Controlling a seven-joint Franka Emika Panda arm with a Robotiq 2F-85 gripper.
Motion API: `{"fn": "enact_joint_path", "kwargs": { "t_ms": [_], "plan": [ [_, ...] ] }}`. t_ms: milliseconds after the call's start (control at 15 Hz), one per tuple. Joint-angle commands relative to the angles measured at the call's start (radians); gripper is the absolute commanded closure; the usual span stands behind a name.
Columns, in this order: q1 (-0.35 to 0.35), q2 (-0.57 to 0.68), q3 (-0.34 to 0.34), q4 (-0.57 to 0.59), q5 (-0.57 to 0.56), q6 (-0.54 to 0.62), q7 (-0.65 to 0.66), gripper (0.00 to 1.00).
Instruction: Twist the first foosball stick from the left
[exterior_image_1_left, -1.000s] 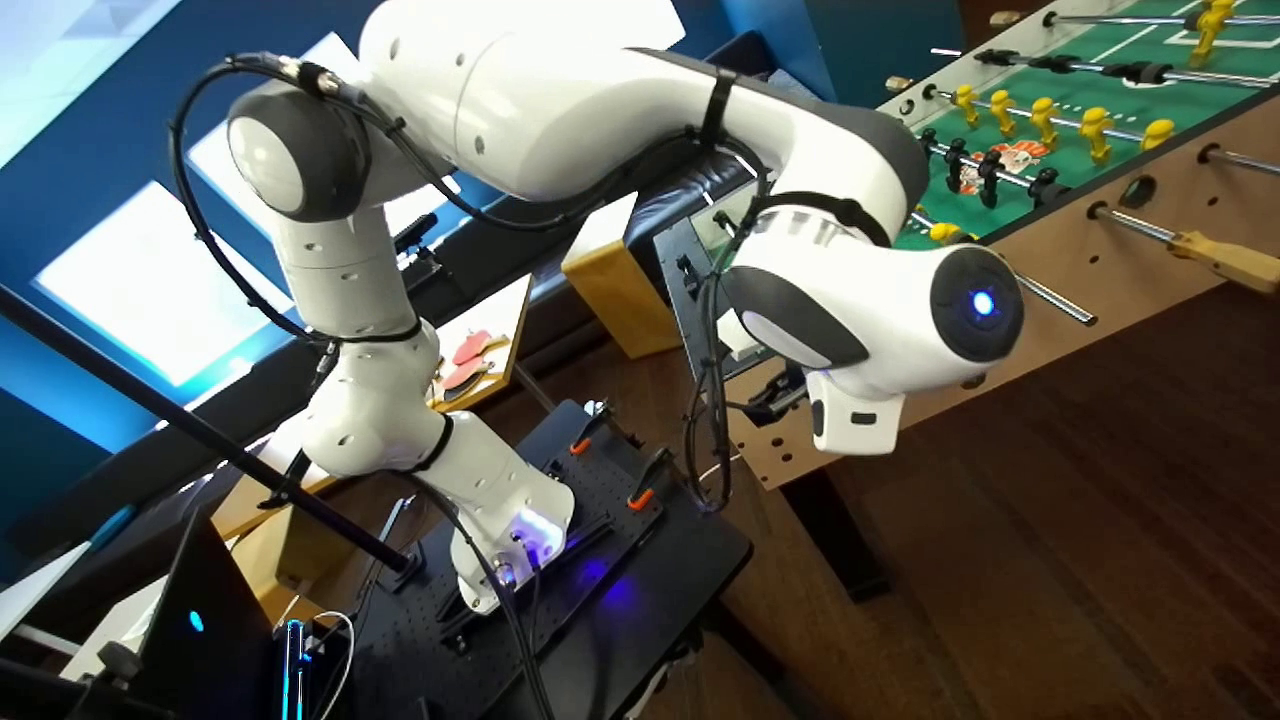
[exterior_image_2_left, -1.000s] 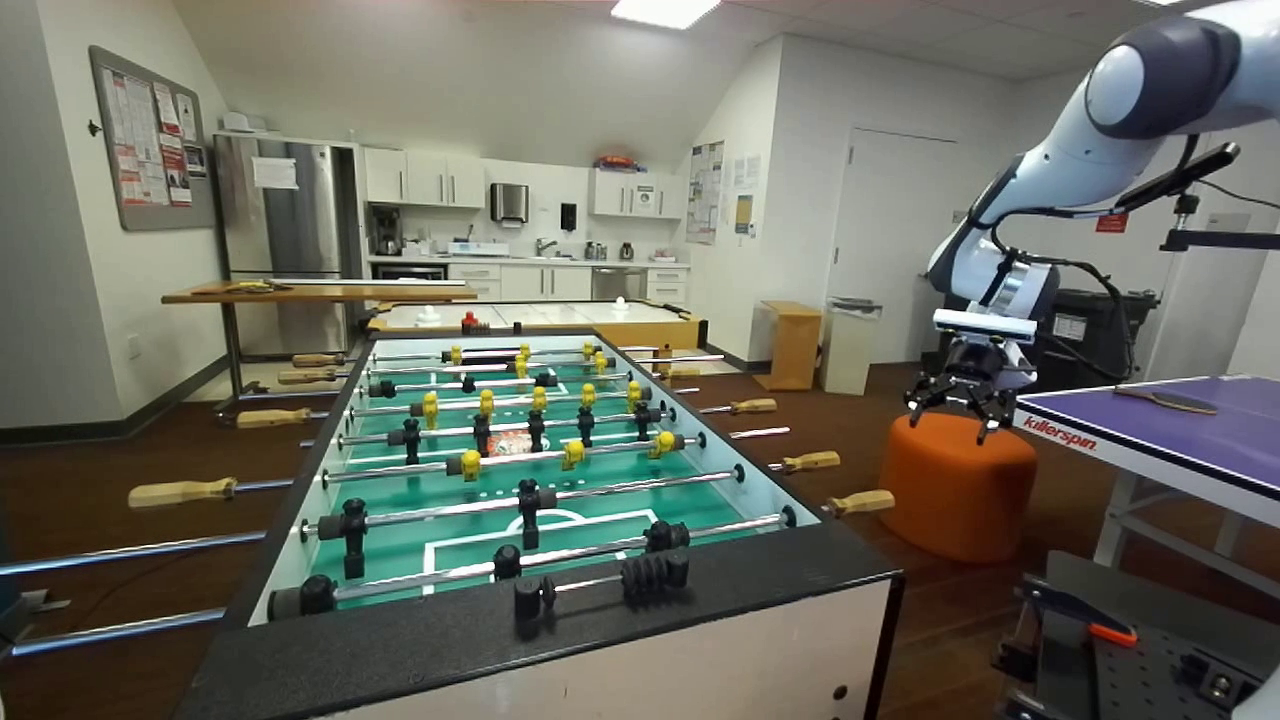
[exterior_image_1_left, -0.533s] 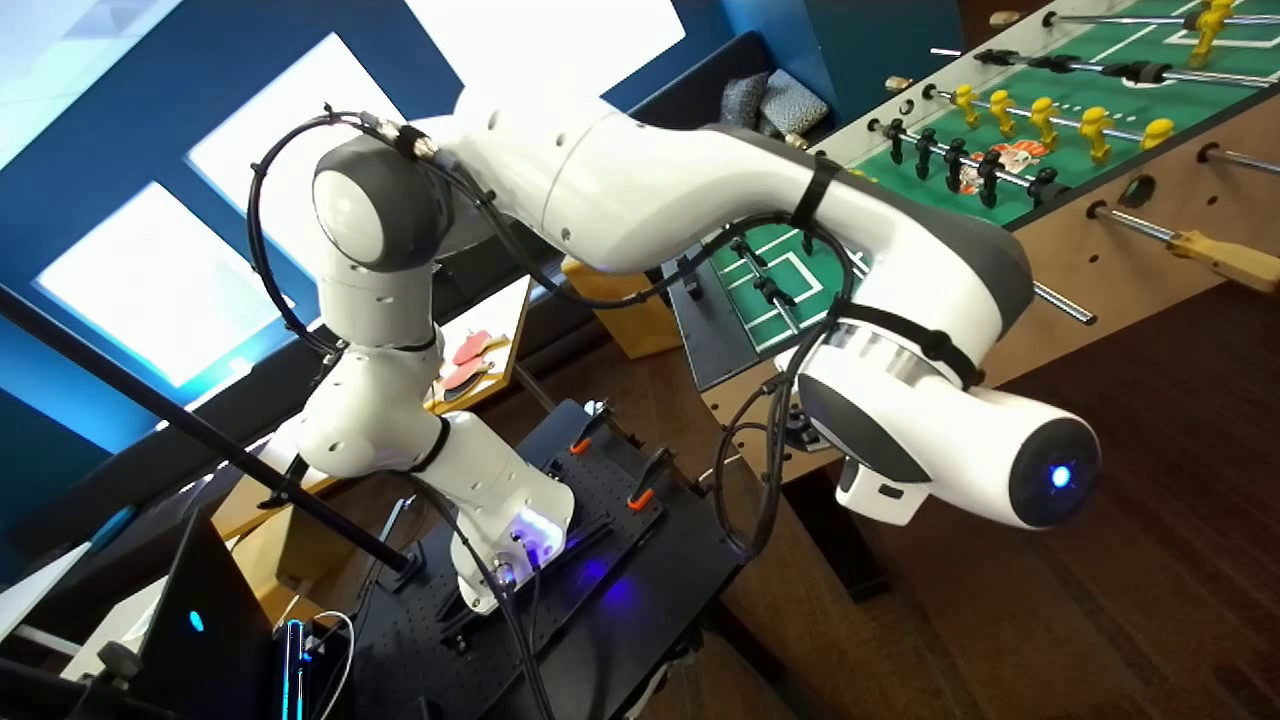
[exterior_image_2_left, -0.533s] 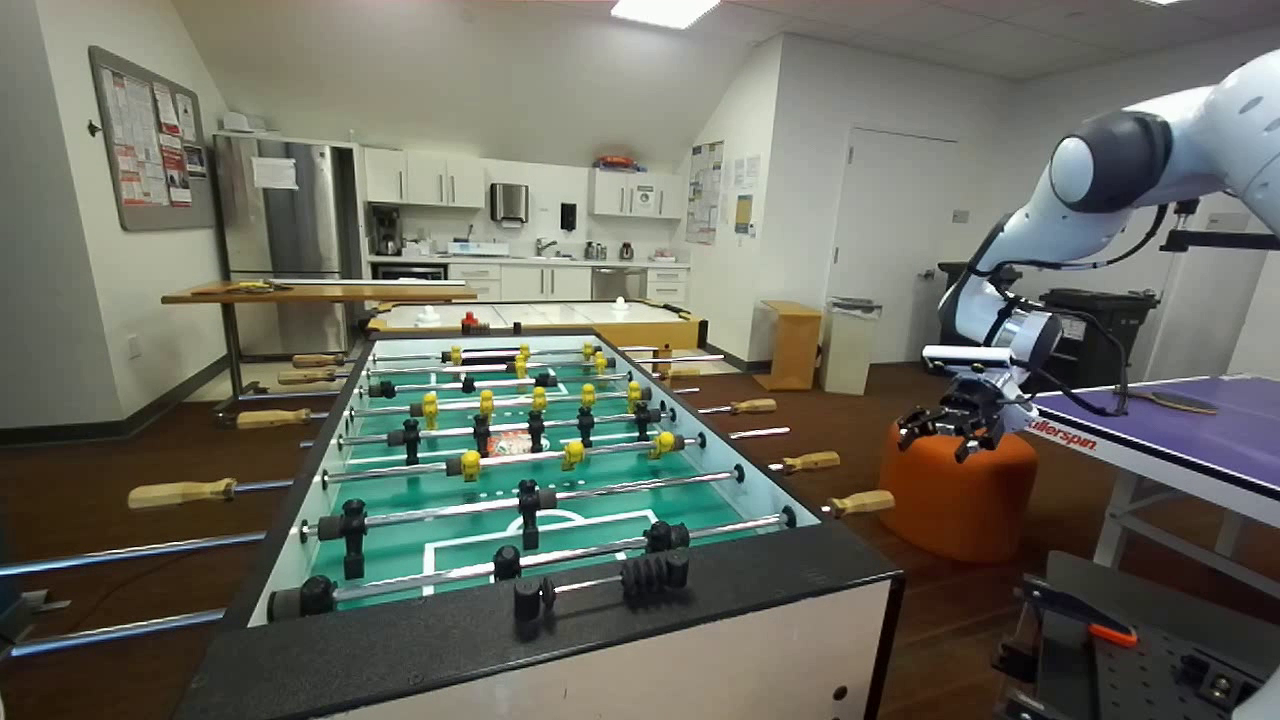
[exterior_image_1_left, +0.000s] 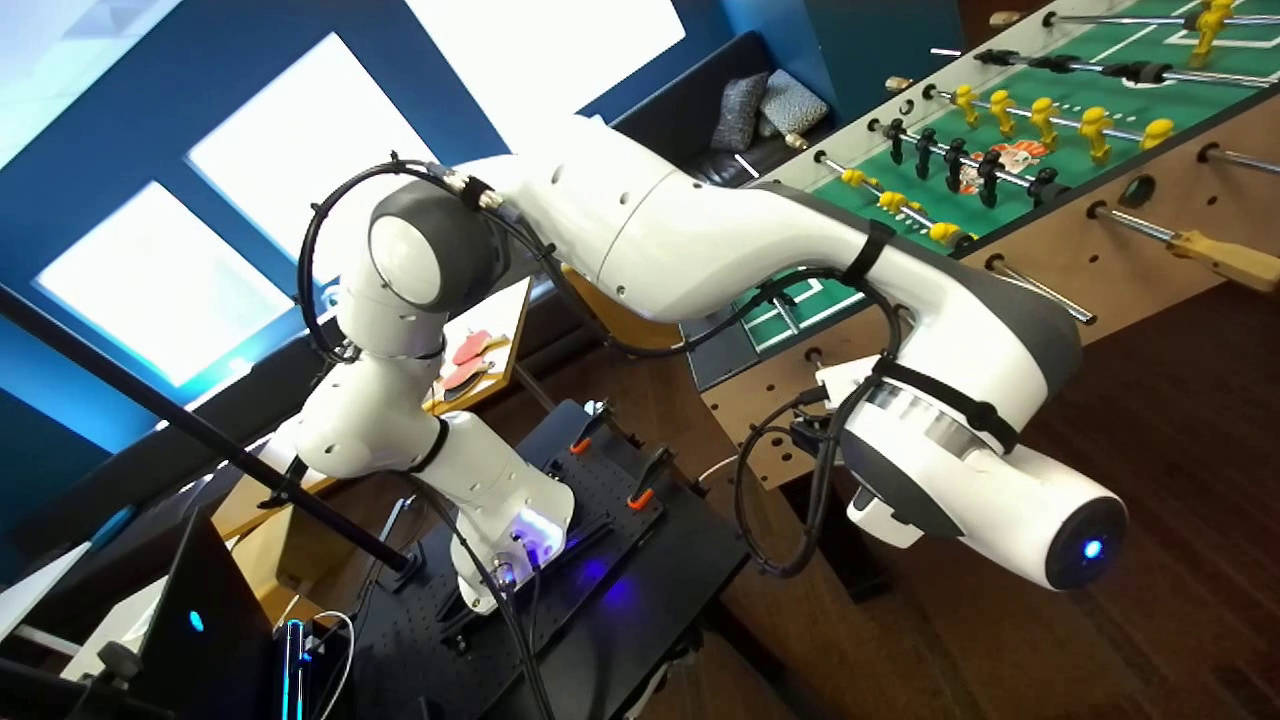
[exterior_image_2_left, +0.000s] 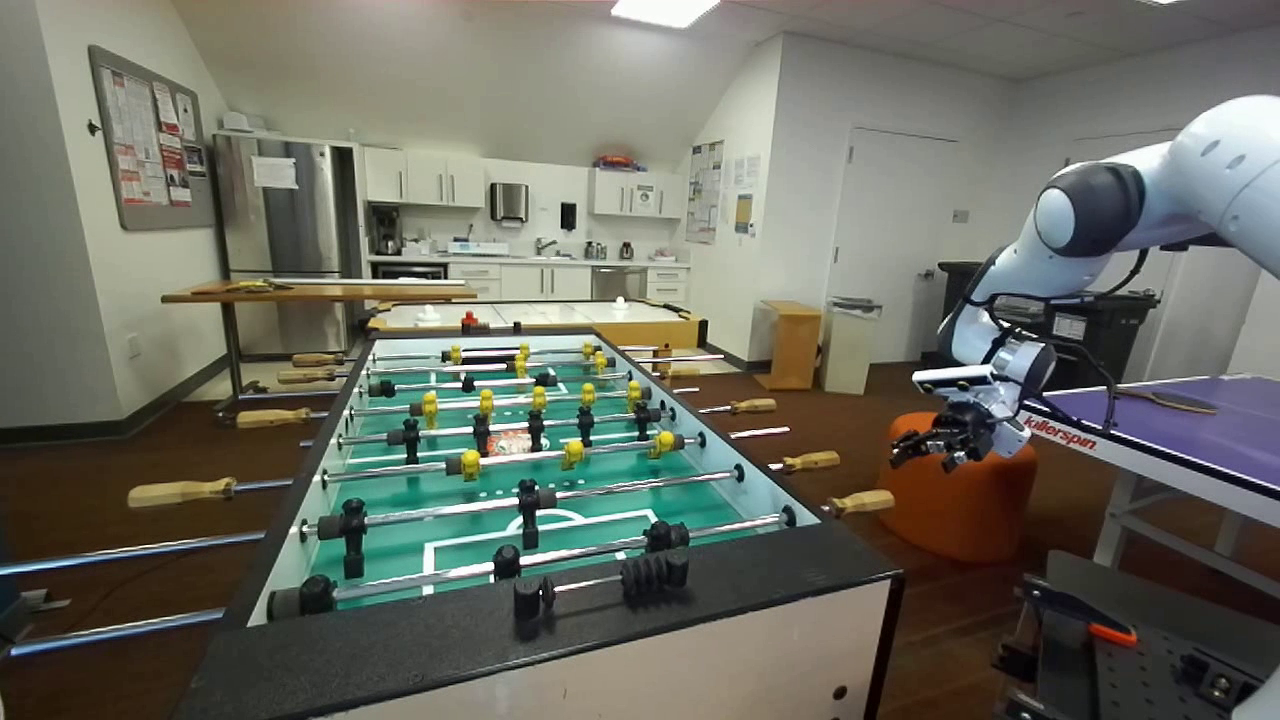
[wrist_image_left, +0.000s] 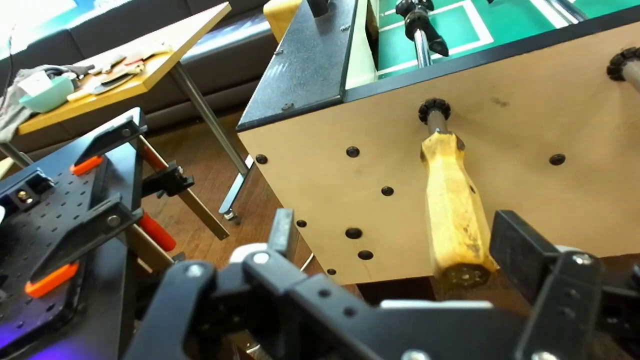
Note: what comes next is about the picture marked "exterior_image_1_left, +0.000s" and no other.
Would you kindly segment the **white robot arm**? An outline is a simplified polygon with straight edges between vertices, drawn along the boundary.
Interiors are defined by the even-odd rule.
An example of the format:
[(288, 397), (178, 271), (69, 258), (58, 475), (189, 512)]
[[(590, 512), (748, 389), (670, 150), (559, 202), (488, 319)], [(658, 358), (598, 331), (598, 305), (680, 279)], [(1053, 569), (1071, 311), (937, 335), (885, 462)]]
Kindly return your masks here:
[(582, 117), (504, 154), (391, 171), (399, 188), (341, 271), (334, 329), (350, 353), (288, 432), (329, 478), (402, 470), (450, 499), (450, 569), (472, 611), (556, 559), (575, 518), (575, 493), (480, 416), (425, 407), (442, 322), (497, 289), (516, 239), (654, 322), (709, 319), (784, 271), (870, 294), (891, 343), (823, 376), (823, 453), (854, 475), (848, 518), (891, 546), (958, 538), (1053, 591), (1112, 569), (1122, 499), (1018, 439), (1079, 365), (1061, 305), (799, 193), (705, 183)]

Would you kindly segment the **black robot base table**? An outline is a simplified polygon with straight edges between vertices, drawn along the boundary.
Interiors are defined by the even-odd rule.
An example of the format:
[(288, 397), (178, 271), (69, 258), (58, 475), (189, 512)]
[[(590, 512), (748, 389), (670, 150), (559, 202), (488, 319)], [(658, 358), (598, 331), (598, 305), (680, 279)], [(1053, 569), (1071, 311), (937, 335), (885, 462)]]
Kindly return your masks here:
[[(568, 553), (519, 591), (549, 716), (618, 720), (748, 553), (676, 470), (632, 512), (648, 456), (575, 400), (519, 456), (575, 493)], [(418, 532), (410, 553), (425, 559), (410, 584), (380, 577), (359, 599), (345, 720), (535, 720), (506, 625), (456, 599), (446, 528)]]

